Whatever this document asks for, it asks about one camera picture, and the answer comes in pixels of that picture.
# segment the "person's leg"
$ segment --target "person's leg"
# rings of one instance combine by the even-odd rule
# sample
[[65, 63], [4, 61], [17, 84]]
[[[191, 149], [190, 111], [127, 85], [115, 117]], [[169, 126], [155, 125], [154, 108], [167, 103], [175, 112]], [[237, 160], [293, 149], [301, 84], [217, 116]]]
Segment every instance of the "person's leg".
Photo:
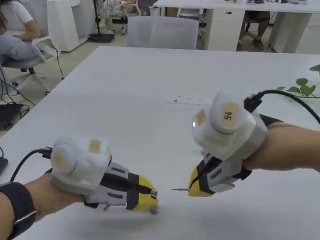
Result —
[[250, 11], [245, 11], [245, 14], [244, 14], [244, 17], [243, 17], [243, 21], [242, 21], [241, 30], [240, 30], [238, 45], [236, 47], [237, 51], [241, 51], [242, 39], [244, 38], [245, 27], [246, 27], [246, 24], [248, 23], [249, 19], [250, 19]]
[[0, 46], [0, 56], [8, 56], [15, 60], [31, 59], [38, 55], [31, 43], [11, 35], [0, 35]]
[[111, 13], [116, 5], [120, 5], [120, 0], [105, 0], [103, 2], [103, 7], [100, 11], [101, 21], [99, 23], [99, 28], [107, 28], [111, 30], [112, 20], [110, 19]]
[[252, 41], [253, 45], [255, 48], [259, 50], [265, 49], [261, 38], [264, 35], [265, 31], [268, 28], [269, 20], [270, 20], [270, 12], [268, 11], [261, 11], [256, 17], [256, 20], [259, 22], [259, 27], [258, 27], [258, 34], [256, 38]]
[[9, 58], [14, 60], [26, 60], [34, 58], [38, 55], [37, 51], [34, 50], [31, 43], [23, 42], [20, 39], [11, 36], [11, 35], [0, 35], [0, 95], [4, 94], [8, 90], [8, 92], [12, 92], [13, 88], [10, 85], [5, 85], [3, 81], [5, 81], [6, 76], [4, 69], [2, 67], [2, 63]]

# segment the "white plastic casing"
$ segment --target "white plastic casing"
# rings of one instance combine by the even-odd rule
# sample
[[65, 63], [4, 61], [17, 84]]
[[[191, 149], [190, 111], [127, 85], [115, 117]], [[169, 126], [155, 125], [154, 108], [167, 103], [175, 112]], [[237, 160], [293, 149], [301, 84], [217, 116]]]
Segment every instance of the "white plastic casing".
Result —
[[[213, 154], [224, 161], [229, 158], [250, 137], [255, 127], [255, 122], [250, 121], [241, 100], [230, 94], [220, 91], [213, 99], [211, 106], [199, 111], [192, 121], [192, 135], [194, 141], [204, 151]], [[248, 134], [240, 129], [244, 124]]]
[[110, 156], [104, 139], [60, 137], [51, 154], [54, 183], [61, 190], [88, 195], [100, 184]]

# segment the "jeans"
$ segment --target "jeans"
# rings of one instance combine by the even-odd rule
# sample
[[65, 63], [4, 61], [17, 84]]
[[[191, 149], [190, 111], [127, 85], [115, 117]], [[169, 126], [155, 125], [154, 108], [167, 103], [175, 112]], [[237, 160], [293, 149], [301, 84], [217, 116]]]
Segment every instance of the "jeans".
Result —
[[6, 86], [3, 83], [5, 76], [3, 76], [2, 74], [5, 73], [2, 68], [2, 63], [9, 58], [14, 60], [27, 60], [32, 59], [37, 55], [38, 53], [32, 47], [31, 42], [21, 41], [19, 38], [11, 35], [0, 35], [0, 95], [2, 92], [2, 88], [3, 91], [6, 91]]

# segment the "white shirt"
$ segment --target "white shirt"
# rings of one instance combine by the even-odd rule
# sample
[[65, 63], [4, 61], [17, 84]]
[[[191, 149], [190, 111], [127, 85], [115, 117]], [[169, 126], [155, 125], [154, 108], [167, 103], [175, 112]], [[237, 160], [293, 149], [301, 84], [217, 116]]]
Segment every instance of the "white shirt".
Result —
[[18, 1], [8, 2], [1, 7], [1, 12], [6, 19], [5, 34], [12, 36], [22, 35], [26, 32], [25, 24], [33, 20], [28, 10]]

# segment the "black wrist strap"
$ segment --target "black wrist strap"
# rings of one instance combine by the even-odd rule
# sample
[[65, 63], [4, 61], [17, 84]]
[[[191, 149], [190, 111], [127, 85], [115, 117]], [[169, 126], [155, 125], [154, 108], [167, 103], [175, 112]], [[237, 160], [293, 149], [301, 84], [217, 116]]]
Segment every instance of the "black wrist strap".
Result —
[[[262, 114], [259, 114], [259, 115], [260, 115], [260, 118], [262, 119], [262, 121], [264, 122], [266, 127], [268, 127], [268, 126], [270, 126], [271, 124], [274, 124], [274, 123], [282, 123], [283, 122], [283, 121], [281, 121], [279, 119], [276, 119], [276, 118], [273, 118], [273, 117], [270, 117], [270, 116], [266, 116], [266, 115], [262, 115]], [[235, 179], [244, 180], [251, 173], [252, 173], [251, 170], [248, 170], [248, 169], [242, 167], [241, 172], [239, 172], [236, 175], [233, 175], [232, 177], [235, 178]]]
[[14, 211], [13, 231], [8, 239], [14, 239], [28, 230], [36, 220], [36, 211], [33, 199], [28, 189], [18, 182], [11, 182], [0, 187], [10, 200]]

